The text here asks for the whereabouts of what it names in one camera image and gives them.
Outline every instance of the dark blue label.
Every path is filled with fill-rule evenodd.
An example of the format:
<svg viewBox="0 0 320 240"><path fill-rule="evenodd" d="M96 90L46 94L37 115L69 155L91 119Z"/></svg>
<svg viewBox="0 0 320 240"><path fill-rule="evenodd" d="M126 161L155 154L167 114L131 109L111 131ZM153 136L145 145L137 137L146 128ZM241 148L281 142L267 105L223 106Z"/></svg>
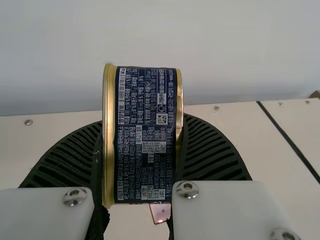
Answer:
<svg viewBox="0 0 320 240"><path fill-rule="evenodd" d="M177 71L118 66L114 202L171 201L176 169Z"/></svg>

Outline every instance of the can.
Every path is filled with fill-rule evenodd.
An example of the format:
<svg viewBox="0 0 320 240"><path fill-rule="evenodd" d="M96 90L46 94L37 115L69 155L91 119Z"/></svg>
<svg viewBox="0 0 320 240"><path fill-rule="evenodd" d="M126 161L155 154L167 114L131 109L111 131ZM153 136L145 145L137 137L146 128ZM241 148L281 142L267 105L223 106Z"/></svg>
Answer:
<svg viewBox="0 0 320 240"><path fill-rule="evenodd" d="M181 147L181 71L115 66L103 72L102 203L170 203Z"/></svg>

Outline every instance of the screw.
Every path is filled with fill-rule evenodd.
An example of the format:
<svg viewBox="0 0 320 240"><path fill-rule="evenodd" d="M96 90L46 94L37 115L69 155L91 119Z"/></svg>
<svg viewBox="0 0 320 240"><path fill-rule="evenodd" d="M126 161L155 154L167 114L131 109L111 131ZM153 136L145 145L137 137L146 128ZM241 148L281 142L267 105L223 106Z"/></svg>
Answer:
<svg viewBox="0 0 320 240"><path fill-rule="evenodd" d="M81 187L72 188L63 196L63 204L73 207L82 203L87 197L87 191Z"/></svg>
<svg viewBox="0 0 320 240"><path fill-rule="evenodd" d="M293 231L279 227L272 231L271 240L301 240L301 238Z"/></svg>
<svg viewBox="0 0 320 240"><path fill-rule="evenodd" d="M28 119L28 120L25 120L24 121L24 125L26 125L26 126L30 126L30 125L32 125L34 123L34 121L32 121L31 119Z"/></svg>
<svg viewBox="0 0 320 240"><path fill-rule="evenodd" d="M176 186L176 192L183 198L194 199L199 194L199 188L192 181L182 181Z"/></svg>

